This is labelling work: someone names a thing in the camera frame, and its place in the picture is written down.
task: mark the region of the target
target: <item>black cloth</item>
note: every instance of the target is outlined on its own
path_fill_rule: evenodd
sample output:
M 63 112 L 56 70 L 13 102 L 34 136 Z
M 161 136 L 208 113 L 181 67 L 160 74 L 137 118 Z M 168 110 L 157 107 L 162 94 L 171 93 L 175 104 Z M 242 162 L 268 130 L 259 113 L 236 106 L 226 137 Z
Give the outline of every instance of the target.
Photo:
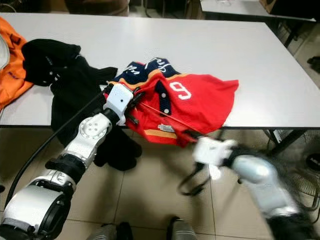
M 117 74 L 114 67 L 97 69 L 89 66 L 80 50 L 78 45 L 51 39 L 35 39 L 22 47 L 25 80 L 50 86 L 54 95 L 51 110 L 54 131 L 101 92 L 99 85 L 106 85 Z M 59 141 L 67 146 L 76 136 L 80 122 L 101 111 L 105 103 L 106 99 L 101 95 L 57 135 Z M 98 147 L 94 163 L 101 167 L 108 162 L 125 171 L 136 166 L 136 158 L 141 154 L 141 146 L 115 126 Z

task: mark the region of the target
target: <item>orange jacket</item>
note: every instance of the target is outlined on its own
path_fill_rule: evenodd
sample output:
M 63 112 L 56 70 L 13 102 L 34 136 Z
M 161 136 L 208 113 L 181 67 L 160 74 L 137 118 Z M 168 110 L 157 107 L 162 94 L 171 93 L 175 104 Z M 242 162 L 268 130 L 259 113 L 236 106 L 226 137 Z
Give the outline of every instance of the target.
M 0 110 L 33 86 L 25 81 L 26 71 L 23 68 L 24 56 L 22 46 L 27 42 L 16 33 L 13 27 L 0 17 L 0 34 L 8 44 L 10 61 L 0 70 Z

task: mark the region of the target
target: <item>orange cloth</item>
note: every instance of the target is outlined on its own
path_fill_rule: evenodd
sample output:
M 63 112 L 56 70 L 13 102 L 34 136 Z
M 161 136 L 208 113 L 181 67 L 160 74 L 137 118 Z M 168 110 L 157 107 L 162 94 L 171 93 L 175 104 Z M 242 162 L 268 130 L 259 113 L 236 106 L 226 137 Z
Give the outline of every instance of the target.
M 24 56 L 21 48 L 27 41 L 2 17 L 0 17 L 0 34 L 10 51 L 9 64 L 0 70 L 1 110 L 31 88 L 33 83 L 25 81 L 26 71 L 23 68 Z

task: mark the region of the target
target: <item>tiled floor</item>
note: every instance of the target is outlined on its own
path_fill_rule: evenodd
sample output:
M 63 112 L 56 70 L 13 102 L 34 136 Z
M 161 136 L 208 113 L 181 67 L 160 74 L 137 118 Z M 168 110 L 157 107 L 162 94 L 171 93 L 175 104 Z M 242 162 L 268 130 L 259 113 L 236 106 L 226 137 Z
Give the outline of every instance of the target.
M 136 168 L 123 173 L 92 164 L 77 186 L 59 240 L 86 239 L 100 224 L 122 221 L 131 224 L 136 240 L 164 240 L 169 219 L 175 215 L 188 221 L 200 240 L 272 239 L 248 191 L 237 184 L 231 171 L 226 169 L 199 196 L 182 196 L 177 186 L 192 170 L 192 147 L 152 144 L 126 132 L 143 147 Z M 1 181 L 7 189 L 23 161 L 50 133 L 48 129 L 0 129 Z M 262 131 L 227 130 L 224 137 L 261 149 L 267 145 Z M 59 142 L 53 141 L 26 171 L 18 188 L 36 177 L 61 150 Z M 205 171 L 193 184 L 207 176 Z M 0 210 L 5 196 L 6 192 L 1 195 Z

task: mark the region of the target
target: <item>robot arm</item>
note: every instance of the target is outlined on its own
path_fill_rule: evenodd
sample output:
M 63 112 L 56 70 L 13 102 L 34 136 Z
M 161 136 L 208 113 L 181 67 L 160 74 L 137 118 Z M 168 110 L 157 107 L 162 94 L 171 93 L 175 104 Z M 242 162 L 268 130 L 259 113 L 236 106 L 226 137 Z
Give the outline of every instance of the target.
M 276 240 L 319 239 L 308 215 L 264 156 L 238 147 L 233 140 L 201 137 L 193 157 L 198 163 L 209 165 L 212 178 L 219 176 L 219 167 L 232 169 L 248 187 Z
M 125 110 L 132 99 L 133 93 L 124 85 L 112 88 L 106 109 L 84 119 L 61 155 L 46 163 L 47 171 L 10 200 L 3 213 L 0 240 L 50 240 L 60 234 L 77 183 L 112 127 L 125 122 Z

